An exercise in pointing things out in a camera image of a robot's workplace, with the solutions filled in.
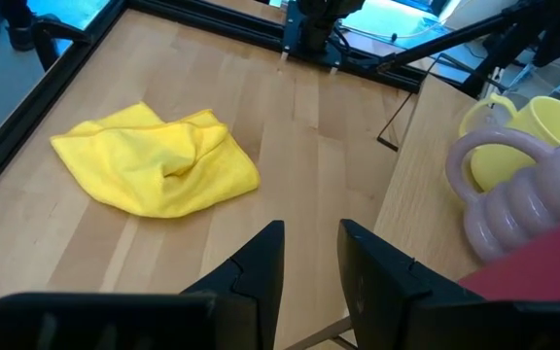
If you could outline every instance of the black cable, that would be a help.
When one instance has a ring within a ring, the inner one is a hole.
[[[485,59],[485,57],[481,57],[480,55],[474,53],[474,52],[473,52],[473,49],[471,49],[471,46],[468,45],[468,43],[464,44],[464,47],[465,47],[466,50],[468,50],[468,52],[471,53],[471,55],[473,55],[475,58]]]
[[[388,122],[386,122],[386,125],[384,125],[384,128],[381,129],[381,131],[379,131],[379,134],[377,135],[377,142],[383,144],[384,146],[388,147],[389,149],[393,150],[394,152],[398,152],[399,151],[399,146],[392,144],[390,141],[386,140],[385,138],[381,137],[381,135],[383,135],[384,131],[386,131],[386,129],[388,128],[388,126],[390,126],[390,124],[392,124],[395,121],[395,118],[399,115],[399,113],[401,112],[401,110],[403,109],[403,107],[405,107],[405,104],[407,103],[407,101],[409,101],[409,99],[412,97],[411,92],[409,92],[407,94],[407,97],[405,98],[405,101],[401,104],[401,107],[399,107],[399,109],[397,110],[397,112],[395,112],[395,115],[388,120]]]

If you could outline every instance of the wood grain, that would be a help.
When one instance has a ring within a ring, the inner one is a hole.
[[[474,102],[433,76],[425,80],[374,230],[452,280],[479,267],[464,235],[463,203],[444,175],[448,149]]]
[[[343,316],[338,221],[372,228],[397,157],[375,135],[403,98],[128,11],[0,177],[0,296],[179,293],[281,219],[286,278],[276,345],[288,346]],[[132,217],[88,198],[49,137],[140,100],[165,121],[212,108],[256,162],[260,188],[174,220]]]

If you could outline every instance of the floor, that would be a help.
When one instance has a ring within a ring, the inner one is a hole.
[[[338,220],[373,228],[396,161],[375,135],[405,97],[129,11],[0,177],[0,296],[178,293],[282,219],[276,345],[284,348],[344,313]],[[255,161],[260,188],[175,220],[130,216],[88,198],[49,137],[140,100],[166,121],[213,108]]]
[[[29,0],[32,11],[55,14],[62,21],[85,28],[107,0],[50,1]],[[58,43],[61,51],[69,45]],[[5,30],[0,35],[0,124],[43,76],[35,52],[15,52]]]

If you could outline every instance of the black metal frame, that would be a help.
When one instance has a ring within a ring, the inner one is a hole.
[[[328,55],[304,54],[296,50],[296,46],[291,48],[290,43],[295,40],[295,36],[285,34],[293,30],[292,22],[300,20],[299,13],[293,7],[288,11],[287,25],[283,25],[201,0],[111,0],[84,31],[48,20],[37,23],[33,28],[36,50],[47,73],[0,126],[0,174],[83,68],[120,15],[129,8],[268,50],[288,53],[289,56],[310,63],[335,67],[411,93],[418,92],[425,78],[425,71],[408,65],[396,65],[378,72],[376,67],[381,63],[382,57],[369,52],[351,49],[349,52],[337,53],[339,61],[331,61]],[[450,42],[451,38],[458,36],[459,34],[446,36],[443,41]],[[59,38],[73,40],[71,47],[62,56],[58,56],[53,44],[53,40]],[[338,50],[336,48],[342,48],[342,45],[336,42],[331,50]],[[422,51],[420,48],[413,50],[414,53]],[[424,55],[414,56],[419,59]],[[455,88],[462,87],[458,82],[442,79]]]
[[[421,57],[441,53],[446,49],[467,43],[470,40],[491,34],[494,31],[510,28],[505,40],[481,61],[460,86],[455,88],[465,94],[477,97],[484,83],[496,67],[505,68],[546,28],[545,14],[551,2],[536,0],[529,4],[517,4],[505,9],[500,14],[471,24],[463,29],[448,33],[438,39],[429,41],[415,48],[400,53],[391,53],[382,57],[377,67],[378,72],[386,72],[415,61]]]

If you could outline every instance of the mug handle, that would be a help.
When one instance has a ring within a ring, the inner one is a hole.
[[[515,116],[517,115],[517,109],[515,108],[515,105],[513,104],[513,102],[511,102],[510,99],[501,96],[498,93],[492,92],[490,93],[489,96],[476,102],[474,106],[472,106],[472,108],[470,108],[470,110],[466,113],[466,115],[462,119],[462,123],[459,125],[459,136],[462,137],[468,133],[468,122],[471,119],[471,117],[475,115],[476,112],[478,112],[480,108],[491,105],[493,103],[505,107],[505,109],[509,112],[512,118],[515,118]]]
[[[466,203],[474,202],[479,198],[479,193],[464,179],[463,166],[466,155],[474,148],[487,144],[511,146],[536,162],[549,157],[554,150],[544,141],[515,129],[491,127],[470,132],[451,147],[445,169],[451,188]]]

